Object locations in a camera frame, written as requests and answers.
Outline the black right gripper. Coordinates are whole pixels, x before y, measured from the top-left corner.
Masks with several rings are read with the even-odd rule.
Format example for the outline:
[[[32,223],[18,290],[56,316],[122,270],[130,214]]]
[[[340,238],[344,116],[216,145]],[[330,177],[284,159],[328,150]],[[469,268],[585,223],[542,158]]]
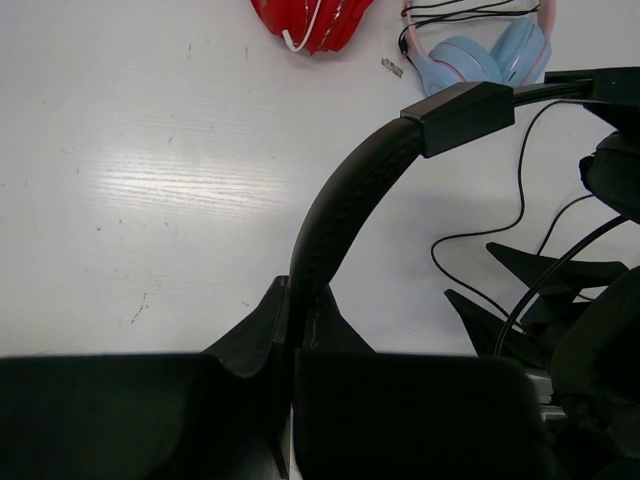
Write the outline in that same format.
[[[495,242],[486,249],[527,287],[557,262]],[[558,296],[597,287],[606,288],[591,302]],[[539,294],[508,333],[501,356],[550,375],[566,415],[550,429],[556,478],[638,478],[639,270],[619,261],[570,260]],[[454,290],[445,297],[475,352],[492,356],[506,321]]]

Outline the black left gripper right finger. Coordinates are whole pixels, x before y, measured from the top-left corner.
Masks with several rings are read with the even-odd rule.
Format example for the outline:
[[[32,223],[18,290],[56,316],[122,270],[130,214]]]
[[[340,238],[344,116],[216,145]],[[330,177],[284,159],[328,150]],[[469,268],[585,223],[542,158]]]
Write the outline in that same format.
[[[378,353],[330,290],[295,355],[293,443],[305,479],[551,479],[536,392],[495,357]]]

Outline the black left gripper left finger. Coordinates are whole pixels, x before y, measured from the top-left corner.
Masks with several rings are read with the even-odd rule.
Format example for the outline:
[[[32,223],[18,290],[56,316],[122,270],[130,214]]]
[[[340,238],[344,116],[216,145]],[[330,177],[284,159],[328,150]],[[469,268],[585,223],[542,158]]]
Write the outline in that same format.
[[[285,479],[286,281],[196,353],[1,362],[5,479]]]

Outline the black headset with microphone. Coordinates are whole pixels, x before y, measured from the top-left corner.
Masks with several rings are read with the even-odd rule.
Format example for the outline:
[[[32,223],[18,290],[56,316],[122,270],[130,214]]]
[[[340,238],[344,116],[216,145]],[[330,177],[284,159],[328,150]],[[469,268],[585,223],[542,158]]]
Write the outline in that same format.
[[[512,88],[457,83],[402,110],[364,140],[314,200],[289,269],[292,307],[307,312],[330,283],[360,229],[418,156],[435,157],[514,124],[516,108],[546,100],[578,103],[614,126],[617,149],[639,152],[639,70],[559,71],[543,83]]]

